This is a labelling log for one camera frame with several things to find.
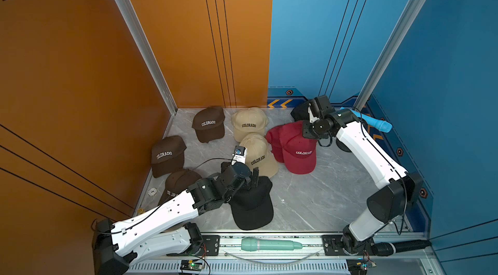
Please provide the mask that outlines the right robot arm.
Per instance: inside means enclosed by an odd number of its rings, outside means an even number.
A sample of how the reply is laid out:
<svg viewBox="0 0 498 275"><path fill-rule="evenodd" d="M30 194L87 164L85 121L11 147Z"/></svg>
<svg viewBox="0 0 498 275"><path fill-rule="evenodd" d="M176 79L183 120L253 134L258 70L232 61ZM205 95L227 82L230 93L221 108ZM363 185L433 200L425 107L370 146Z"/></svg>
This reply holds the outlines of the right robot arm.
<svg viewBox="0 0 498 275"><path fill-rule="evenodd" d="M352 153L373 179L377 191L368 197L367 208L342 232L338 247L345 254L356 255L371 249L377 256L424 249L426 241L375 244L374 235L417 203L423 179L419 173L409 173L392 159L369 135L367 125L380 125L388 130L389 123L379 121L348 108L336 110L323 95L308 100L292 113L302 121L303 137L329 140L343 151Z"/></svg>

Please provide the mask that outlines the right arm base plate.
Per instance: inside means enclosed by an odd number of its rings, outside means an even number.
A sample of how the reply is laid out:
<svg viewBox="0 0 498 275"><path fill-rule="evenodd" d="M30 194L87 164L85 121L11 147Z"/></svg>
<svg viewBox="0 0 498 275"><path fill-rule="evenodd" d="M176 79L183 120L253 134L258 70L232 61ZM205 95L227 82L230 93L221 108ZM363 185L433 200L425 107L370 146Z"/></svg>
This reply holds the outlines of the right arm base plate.
<svg viewBox="0 0 498 275"><path fill-rule="evenodd" d="M372 253L374 240L356 241L342 234L329 234L322 236L322 245L326 256L357 256L365 252Z"/></svg>

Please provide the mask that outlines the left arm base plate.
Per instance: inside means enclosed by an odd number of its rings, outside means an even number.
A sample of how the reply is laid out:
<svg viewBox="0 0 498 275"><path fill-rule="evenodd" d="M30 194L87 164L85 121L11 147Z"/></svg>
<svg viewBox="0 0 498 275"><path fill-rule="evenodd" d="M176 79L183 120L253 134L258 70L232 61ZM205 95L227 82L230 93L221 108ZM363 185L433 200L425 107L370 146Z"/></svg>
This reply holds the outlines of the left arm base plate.
<svg viewBox="0 0 498 275"><path fill-rule="evenodd" d="M201 256L211 257L219 255L220 235L203 235L202 241L197 241L186 251L180 254L167 254L168 257Z"/></svg>

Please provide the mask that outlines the beige cap back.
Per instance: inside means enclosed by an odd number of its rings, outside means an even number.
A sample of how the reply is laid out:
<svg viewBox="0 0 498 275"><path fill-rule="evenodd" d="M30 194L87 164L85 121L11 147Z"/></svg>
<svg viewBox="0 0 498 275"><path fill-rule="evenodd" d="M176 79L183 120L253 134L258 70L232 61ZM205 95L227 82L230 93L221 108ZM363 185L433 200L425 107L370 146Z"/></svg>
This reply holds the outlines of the beige cap back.
<svg viewBox="0 0 498 275"><path fill-rule="evenodd" d="M248 134L257 133L261 136L268 125L268 117L258 107L242 109L232 115L233 136L237 142L242 141Z"/></svg>

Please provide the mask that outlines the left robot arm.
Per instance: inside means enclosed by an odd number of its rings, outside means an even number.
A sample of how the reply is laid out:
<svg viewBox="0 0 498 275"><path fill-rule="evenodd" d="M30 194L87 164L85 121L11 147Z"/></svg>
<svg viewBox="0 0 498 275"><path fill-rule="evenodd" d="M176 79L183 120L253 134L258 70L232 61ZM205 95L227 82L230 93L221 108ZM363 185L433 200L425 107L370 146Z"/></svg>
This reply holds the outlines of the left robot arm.
<svg viewBox="0 0 498 275"><path fill-rule="evenodd" d="M202 236L192 225L163 231L216 210L242 188L258 183L259 169L242 162L226 163L222 171L201 178L171 200L124 221L94 221L92 250L96 274L124 274L144 259L180 254L200 246Z"/></svg>

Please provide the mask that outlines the maroon cap front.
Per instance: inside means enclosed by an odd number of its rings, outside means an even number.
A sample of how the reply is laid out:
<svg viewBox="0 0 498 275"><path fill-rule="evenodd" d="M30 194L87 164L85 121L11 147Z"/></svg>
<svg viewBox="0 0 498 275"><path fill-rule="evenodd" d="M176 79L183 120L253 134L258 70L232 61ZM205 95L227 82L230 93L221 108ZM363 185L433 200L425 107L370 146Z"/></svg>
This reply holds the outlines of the maroon cap front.
<svg viewBox="0 0 498 275"><path fill-rule="evenodd" d="M288 123L281 127L279 139L283 163L287 170L296 175L312 173L316 167L317 141L302 134L303 121Z"/></svg>

